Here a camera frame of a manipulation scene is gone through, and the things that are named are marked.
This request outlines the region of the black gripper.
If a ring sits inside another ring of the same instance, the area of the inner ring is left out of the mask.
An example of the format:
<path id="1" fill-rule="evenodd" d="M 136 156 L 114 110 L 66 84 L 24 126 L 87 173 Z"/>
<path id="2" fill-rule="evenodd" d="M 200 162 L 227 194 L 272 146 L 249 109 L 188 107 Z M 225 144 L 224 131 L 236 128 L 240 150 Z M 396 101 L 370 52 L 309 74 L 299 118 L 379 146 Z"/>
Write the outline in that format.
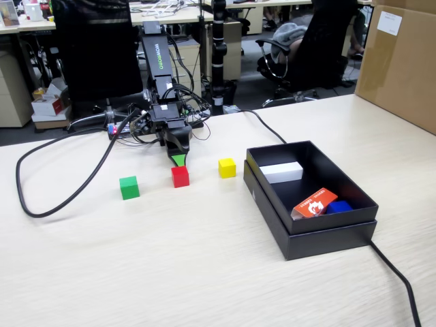
<path id="1" fill-rule="evenodd" d="M 185 120 L 180 116 L 177 103 L 153 105 L 149 111 L 151 131 L 162 131 L 169 159 L 175 167 L 186 166 L 187 154 L 192 128 L 185 126 Z"/>

